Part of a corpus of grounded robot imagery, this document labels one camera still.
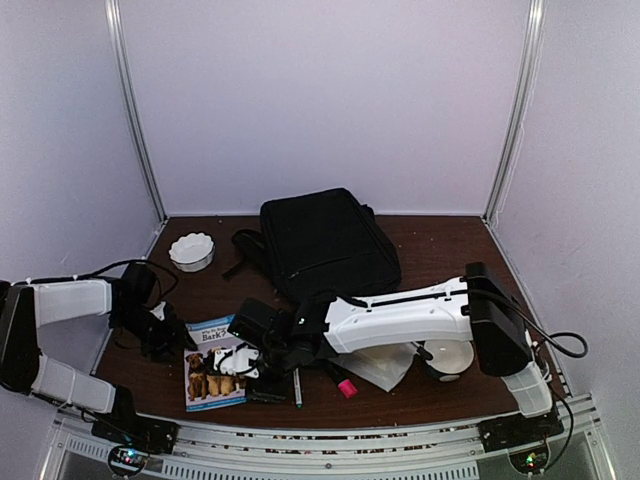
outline pen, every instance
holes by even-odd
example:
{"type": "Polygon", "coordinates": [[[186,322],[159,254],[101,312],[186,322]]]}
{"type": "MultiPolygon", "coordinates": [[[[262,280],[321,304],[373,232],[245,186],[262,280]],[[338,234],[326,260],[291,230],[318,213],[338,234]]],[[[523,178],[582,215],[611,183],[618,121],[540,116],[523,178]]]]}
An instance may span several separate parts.
{"type": "Polygon", "coordinates": [[[296,394],[296,407],[302,408],[302,388],[300,387],[300,371],[293,371],[293,391],[296,394]]]}

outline book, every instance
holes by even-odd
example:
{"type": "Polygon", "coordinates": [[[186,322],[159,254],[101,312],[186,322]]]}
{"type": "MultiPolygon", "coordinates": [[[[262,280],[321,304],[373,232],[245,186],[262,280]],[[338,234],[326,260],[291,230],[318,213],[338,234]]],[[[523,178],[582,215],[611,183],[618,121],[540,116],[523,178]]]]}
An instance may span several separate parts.
{"type": "Polygon", "coordinates": [[[235,348],[241,340],[227,331],[233,315],[187,324],[198,350],[184,352],[184,384],[187,412],[199,412],[246,402],[245,380],[236,376],[213,375],[211,365],[219,348],[235,348]]]}

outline white wall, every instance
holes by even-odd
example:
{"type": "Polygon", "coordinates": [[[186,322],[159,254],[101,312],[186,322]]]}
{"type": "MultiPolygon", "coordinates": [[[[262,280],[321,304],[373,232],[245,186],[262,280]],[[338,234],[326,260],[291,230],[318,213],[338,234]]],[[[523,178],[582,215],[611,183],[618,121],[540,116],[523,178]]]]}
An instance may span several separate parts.
{"type": "Polygon", "coordinates": [[[529,2],[121,3],[170,214],[341,185],[379,212],[484,211],[529,2]]]}
{"type": "Polygon", "coordinates": [[[553,1],[497,231],[542,323],[590,342],[563,359],[593,392],[621,468],[640,451],[640,3],[553,1]]]}
{"type": "MultiPolygon", "coordinates": [[[[0,1],[0,278],[141,255],[155,217],[136,164],[101,0],[0,1]]],[[[52,325],[43,350],[88,370],[104,319],[52,325]]],[[[0,391],[2,478],[33,478],[54,409],[0,391]]]]}

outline dark brown tabletop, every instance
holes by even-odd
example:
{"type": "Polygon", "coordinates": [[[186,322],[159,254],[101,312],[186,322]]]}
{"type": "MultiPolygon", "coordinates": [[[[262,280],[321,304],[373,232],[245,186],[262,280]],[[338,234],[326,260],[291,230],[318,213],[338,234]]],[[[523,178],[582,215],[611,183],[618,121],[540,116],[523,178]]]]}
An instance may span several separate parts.
{"type": "MultiPolygon", "coordinates": [[[[400,290],[443,282],[464,274],[465,264],[482,261],[508,288],[518,292],[507,265],[479,218],[382,216],[377,217],[377,222],[397,248],[403,272],[400,290]]],[[[222,279],[222,273],[240,259],[230,238],[241,228],[259,228],[258,218],[173,218],[162,232],[151,260],[179,276],[180,284],[167,300],[186,322],[235,313],[249,296],[274,307],[293,309],[278,297],[269,281],[251,267],[244,268],[230,282],[222,279]],[[187,274],[171,264],[167,252],[176,239],[190,232],[210,235],[216,242],[216,252],[209,267],[187,274]]],[[[137,348],[117,348],[115,336],[109,341],[96,375],[131,389],[140,413],[250,427],[357,428],[441,422],[517,409],[502,380],[483,375],[476,362],[458,381],[440,383],[428,378],[416,360],[391,393],[351,375],[359,393],[347,400],[323,372],[303,370],[304,407],[301,409],[295,407],[292,398],[277,405],[247,403],[187,413],[182,357],[173,364],[154,364],[143,358],[137,348]]],[[[136,344],[135,338],[126,333],[119,341],[125,345],[136,344]]],[[[559,384],[556,390],[561,391],[559,384]]]]}

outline plastic bag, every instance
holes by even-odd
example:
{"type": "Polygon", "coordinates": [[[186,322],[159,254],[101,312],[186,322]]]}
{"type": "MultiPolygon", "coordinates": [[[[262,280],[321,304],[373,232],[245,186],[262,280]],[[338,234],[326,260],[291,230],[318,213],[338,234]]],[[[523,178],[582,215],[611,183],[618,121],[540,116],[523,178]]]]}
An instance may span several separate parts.
{"type": "Polygon", "coordinates": [[[331,359],[336,365],[390,392],[404,378],[416,347],[410,343],[363,348],[331,359]]]}

